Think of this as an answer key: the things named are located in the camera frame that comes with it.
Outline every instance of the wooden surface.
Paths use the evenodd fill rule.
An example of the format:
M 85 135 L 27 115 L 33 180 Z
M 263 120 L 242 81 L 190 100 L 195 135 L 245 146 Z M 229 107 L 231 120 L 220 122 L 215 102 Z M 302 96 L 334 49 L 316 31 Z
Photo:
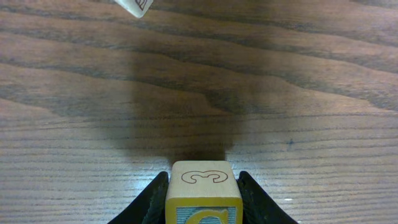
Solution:
M 0 223 L 107 223 L 184 159 L 398 223 L 396 2 L 0 0 Z

